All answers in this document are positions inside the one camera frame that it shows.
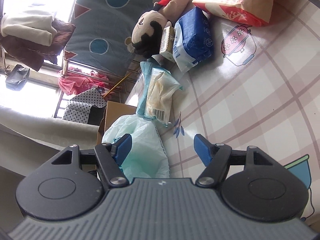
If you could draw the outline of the yellow white snack bag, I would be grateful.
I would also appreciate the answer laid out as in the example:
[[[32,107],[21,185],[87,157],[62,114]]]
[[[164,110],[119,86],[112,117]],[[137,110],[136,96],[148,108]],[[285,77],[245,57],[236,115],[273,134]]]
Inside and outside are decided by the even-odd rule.
[[[152,67],[146,90],[144,116],[168,126],[172,96],[181,89],[180,83],[164,68]]]

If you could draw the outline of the teal checked cleaning cloth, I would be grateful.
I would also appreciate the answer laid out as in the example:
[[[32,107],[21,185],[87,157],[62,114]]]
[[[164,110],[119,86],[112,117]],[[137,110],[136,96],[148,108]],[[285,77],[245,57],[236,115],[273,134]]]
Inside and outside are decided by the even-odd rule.
[[[144,116],[145,114],[145,106],[146,106],[146,97],[148,93],[148,87],[151,80],[151,74],[153,67],[157,67],[158,63],[150,58],[147,61],[142,61],[140,63],[140,68],[142,70],[142,78],[143,78],[143,91],[142,96],[139,99],[136,114],[139,116]]]

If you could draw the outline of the gold tissue pack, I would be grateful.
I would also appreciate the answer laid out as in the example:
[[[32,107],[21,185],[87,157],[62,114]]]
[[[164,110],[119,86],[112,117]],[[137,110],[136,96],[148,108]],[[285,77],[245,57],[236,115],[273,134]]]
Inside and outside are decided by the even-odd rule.
[[[172,26],[165,27],[162,33],[159,54],[171,62],[175,62],[173,57],[174,39],[175,39],[174,28]]]

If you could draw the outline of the light blue plastic bag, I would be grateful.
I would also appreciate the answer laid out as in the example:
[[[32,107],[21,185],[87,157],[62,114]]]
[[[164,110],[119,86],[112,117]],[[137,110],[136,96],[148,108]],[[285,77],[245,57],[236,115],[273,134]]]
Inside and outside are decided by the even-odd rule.
[[[134,178],[169,178],[167,153],[156,126],[137,115],[120,116],[106,130],[102,142],[113,143],[125,134],[132,137],[132,148],[121,168],[129,181]]]

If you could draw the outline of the brown cardboard box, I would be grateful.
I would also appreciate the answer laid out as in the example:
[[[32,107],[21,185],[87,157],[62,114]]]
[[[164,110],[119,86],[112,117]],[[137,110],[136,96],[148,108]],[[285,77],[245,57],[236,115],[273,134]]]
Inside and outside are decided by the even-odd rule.
[[[111,125],[123,115],[132,115],[136,113],[137,107],[123,103],[108,101],[104,110],[103,118],[100,122],[97,132],[97,145],[101,143],[104,133]]]

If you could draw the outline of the polka dot hanging cloth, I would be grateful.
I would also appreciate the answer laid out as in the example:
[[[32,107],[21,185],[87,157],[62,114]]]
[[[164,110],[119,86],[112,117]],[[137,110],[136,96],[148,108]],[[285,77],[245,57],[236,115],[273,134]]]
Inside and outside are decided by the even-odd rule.
[[[62,119],[99,126],[107,101],[96,88],[84,91],[68,101]]]

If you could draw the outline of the pink hanging garment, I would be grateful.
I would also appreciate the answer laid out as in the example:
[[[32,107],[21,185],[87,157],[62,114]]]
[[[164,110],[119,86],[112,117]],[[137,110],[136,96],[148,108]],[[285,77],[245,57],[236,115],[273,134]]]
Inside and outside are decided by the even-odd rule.
[[[106,75],[96,71],[83,72],[80,68],[70,67],[67,75],[59,71],[58,85],[66,95],[78,95],[91,88],[105,93],[113,87]]]

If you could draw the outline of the blue white tissue pack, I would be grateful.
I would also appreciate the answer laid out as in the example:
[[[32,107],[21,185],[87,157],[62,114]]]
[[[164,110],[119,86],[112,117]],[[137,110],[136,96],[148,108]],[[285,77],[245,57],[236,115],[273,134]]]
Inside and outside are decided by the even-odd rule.
[[[213,39],[208,18],[200,8],[194,7],[181,16],[174,30],[172,55],[182,73],[211,57]]]

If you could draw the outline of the blue quilt with circles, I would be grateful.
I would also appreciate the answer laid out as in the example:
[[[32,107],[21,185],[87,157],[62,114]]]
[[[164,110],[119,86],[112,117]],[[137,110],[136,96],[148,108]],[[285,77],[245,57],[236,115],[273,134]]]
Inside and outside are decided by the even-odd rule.
[[[76,0],[75,31],[65,58],[124,76],[134,58],[132,30],[140,15],[159,0]]]

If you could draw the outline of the black-haired plush doll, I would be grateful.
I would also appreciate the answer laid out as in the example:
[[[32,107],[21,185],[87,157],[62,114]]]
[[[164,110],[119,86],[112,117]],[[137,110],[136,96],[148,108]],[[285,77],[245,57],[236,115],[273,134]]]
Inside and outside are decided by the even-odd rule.
[[[135,53],[145,59],[157,55],[163,29],[177,22],[188,3],[189,0],[160,0],[150,11],[143,13],[131,35]]]

